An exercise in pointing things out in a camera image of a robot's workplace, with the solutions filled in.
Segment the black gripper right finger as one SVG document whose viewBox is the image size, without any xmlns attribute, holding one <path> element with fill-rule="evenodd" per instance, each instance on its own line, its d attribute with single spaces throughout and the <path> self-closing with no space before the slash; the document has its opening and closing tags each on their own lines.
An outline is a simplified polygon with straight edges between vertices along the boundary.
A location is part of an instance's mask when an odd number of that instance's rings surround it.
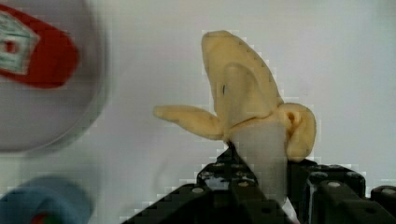
<svg viewBox="0 0 396 224">
<path fill-rule="evenodd" d="M 367 192 L 363 175 L 341 165 L 290 161 L 288 197 L 301 224 L 396 224 L 395 188 Z"/>
</svg>

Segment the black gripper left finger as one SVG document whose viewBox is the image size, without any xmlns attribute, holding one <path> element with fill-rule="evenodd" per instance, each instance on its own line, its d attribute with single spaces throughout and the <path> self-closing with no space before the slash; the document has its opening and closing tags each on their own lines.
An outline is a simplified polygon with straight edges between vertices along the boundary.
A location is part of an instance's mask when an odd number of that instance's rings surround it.
<svg viewBox="0 0 396 224">
<path fill-rule="evenodd" d="M 185 184 L 122 224 L 292 224 L 279 203 L 267 199 L 232 143 Z"/>
</svg>

